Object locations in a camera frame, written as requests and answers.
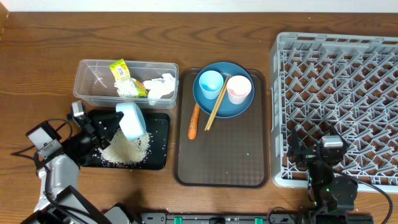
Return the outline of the white napkin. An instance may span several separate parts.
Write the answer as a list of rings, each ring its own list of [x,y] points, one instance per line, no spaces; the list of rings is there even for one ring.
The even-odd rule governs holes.
[[[164,95],[174,91],[175,78],[170,73],[164,73],[161,78],[144,81],[143,85],[148,90],[149,104],[154,106]]]

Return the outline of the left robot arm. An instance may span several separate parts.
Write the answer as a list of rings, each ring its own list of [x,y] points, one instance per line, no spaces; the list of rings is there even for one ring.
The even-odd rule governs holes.
[[[87,112],[84,104],[76,101],[62,123],[67,126],[75,123],[79,133],[70,133],[62,139],[49,120],[27,132],[37,149],[32,160],[41,187],[39,202],[24,223],[133,223],[133,217],[122,204],[103,213],[77,187],[80,166],[91,152],[110,145],[123,117],[121,111]]]

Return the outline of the orange carrot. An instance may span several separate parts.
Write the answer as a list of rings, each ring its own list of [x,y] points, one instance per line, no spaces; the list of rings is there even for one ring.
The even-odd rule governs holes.
[[[199,115],[200,115],[200,107],[199,107],[198,103],[196,103],[194,106],[192,117],[190,119],[190,124],[188,127],[189,140],[194,140],[197,136]]]

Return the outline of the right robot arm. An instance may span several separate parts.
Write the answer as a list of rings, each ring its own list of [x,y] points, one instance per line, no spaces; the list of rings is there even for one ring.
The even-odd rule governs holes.
[[[320,141],[304,149],[296,130],[291,131],[288,156],[299,168],[309,173],[308,197],[315,208],[301,213],[296,223],[348,223],[349,211],[354,209],[358,183],[348,177],[335,177],[333,166],[344,159],[348,143],[334,127]]]

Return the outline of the yellow green snack wrapper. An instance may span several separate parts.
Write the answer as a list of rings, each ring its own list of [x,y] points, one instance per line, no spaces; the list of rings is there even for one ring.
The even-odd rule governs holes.
[[[125,89],[134,92],[135,98],[147,97],[148,91],[140,81],[131,76],[130,71],[123,59],[113,62],[109,66],[109,69],[114,76],[114,86],[117,89]]]

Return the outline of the light blue rice bowl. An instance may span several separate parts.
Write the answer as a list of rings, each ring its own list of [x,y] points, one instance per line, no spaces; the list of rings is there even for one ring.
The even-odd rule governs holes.
[[[119,103],[116,112],[122,112],[119,126],[128,141],[135,141],[146,133],[146,123],[140,107],[135,103]]]

